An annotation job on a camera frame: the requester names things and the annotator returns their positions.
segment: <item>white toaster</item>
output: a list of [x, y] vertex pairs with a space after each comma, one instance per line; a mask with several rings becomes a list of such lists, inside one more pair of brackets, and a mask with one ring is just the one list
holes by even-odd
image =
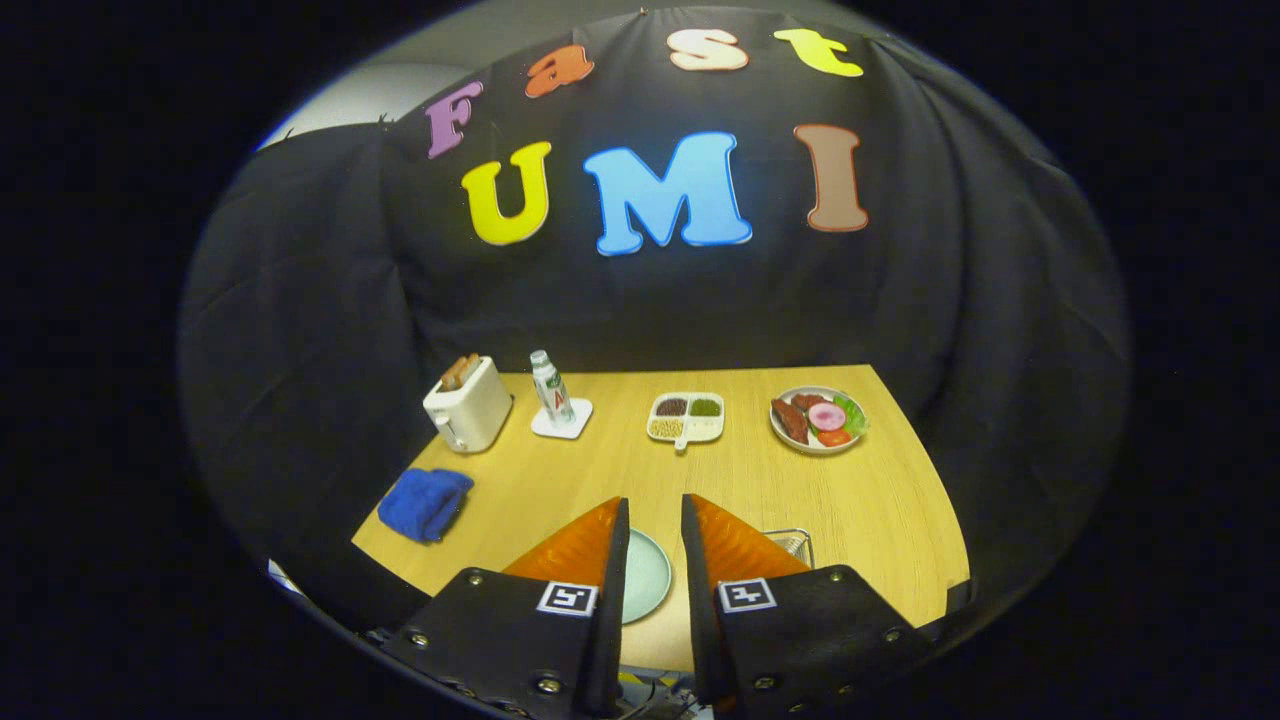
[[511, 392], [502, 384], [493, 357], [480, 357], [480, 366], [454, 391], [440, 391], [436, 380], [422, 400], [422, 409], [440, 437], [454, 452], [480, 452], [498, 437], [511, 414]]

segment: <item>light green plate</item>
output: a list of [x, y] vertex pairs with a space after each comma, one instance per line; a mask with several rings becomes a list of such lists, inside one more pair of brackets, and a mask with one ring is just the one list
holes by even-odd
[[627, 585], [622, 594], [622, 623], [634, 623], [662, 605], [671, 589], [667, 553], [640, 530], [631, 530], [627, 544]]

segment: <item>blue letter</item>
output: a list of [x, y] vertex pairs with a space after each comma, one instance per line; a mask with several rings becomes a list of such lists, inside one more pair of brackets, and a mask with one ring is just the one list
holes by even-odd
[[737, 214], [728, 154], [737, 140], [727, 132], [695, 132], [676, 146], [667, 177], [653, 170], [627, 147], [596, 152], [582, 163], [600, 186], [604, 234], [596, 241], [600, 255], [626, 255], [640, 250], [644, 237], [631, 229], [627, 208], [666, 247], [676, 229], [680, 206], [689, 200], [689, 224], [680, 232], [689, 245], [737, 245], [751, 240], [751, 225]]

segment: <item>white coaster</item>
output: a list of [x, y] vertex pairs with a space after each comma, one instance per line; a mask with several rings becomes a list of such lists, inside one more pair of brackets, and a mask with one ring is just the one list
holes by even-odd
[[540, 436], [577, 439], [577, 436], [582, 434], [582, 428], [586, 427], [588, 419], [591, 418], [591, 401], [581, 397], [571, 397], [568, 402], [573, 406], [573, 421], [571, 424], [553, 425], [547, 409], [539, 407], [529, 428]]

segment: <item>folded cloth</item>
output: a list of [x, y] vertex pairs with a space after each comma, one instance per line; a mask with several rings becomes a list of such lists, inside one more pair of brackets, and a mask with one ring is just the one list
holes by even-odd
[[440, 542], [445, 525], [471, 489], [471, 478], [452, 470], [410, 468], [378, 505], [378, 518], [419, 542]]

